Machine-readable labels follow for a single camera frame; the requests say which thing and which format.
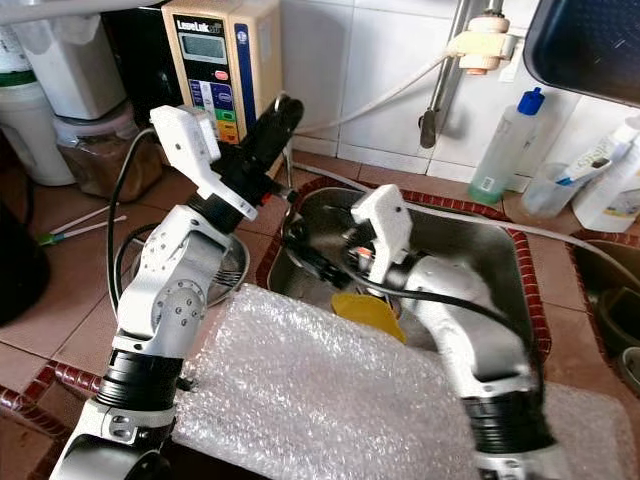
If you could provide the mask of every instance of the display screen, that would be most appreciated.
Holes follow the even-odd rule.
[[[227,53],[222,38],[206,35],[181,35],[181,37],[185,58],[204,57],[216,63],[227,63]]]

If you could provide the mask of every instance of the faucet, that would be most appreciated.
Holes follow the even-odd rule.
[[[483,9],[483,15],[503,16],[502,3],[503,0],[488,0]],[[477,0],[458,0],[448,42],[464,30],[467,20],[475,14],[476,10],[478,10]],[[455,58],[447,58],[442,62],[427,111],[418,120],[420,145],[423,148],[432,148],[436,144],[436,116],[442,108],[442,101],[447,89],[454,91],[462,75],[461,71],[454,68],[454,62],[457,61]]]

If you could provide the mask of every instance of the bubble wrap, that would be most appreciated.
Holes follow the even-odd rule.
[[[477,478],[466,416],[436,354],[244,285],[186,367],[174,439],[272,479]],[[550,385],[574,478],[633,479],[613,399]]]

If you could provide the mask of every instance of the blue label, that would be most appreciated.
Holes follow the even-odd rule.
[[[189,80],[189,86],[191,87],[191,100],[193,100],[193,106],[204,107],[202,91],[200,90],[200,82],[197,80]]]
[[[238,44],[238,63],[240,67],[240,85],[244,99],[244,118],[247,129],[256,123],[256,104],[253,97],[253,72],[251,71],[251,51],[249,48],[249,27],[245,24],[235,25],[236,42]]]
[[[212,83],[211,85],[213,87],[213,104],[215,107],[223,110],[233,110],[231,87],[224,83]]]

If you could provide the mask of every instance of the green lid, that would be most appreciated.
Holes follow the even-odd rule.
[[[15,87],[37,81],[32,70],[26,72],[0,73],[0,87]]]

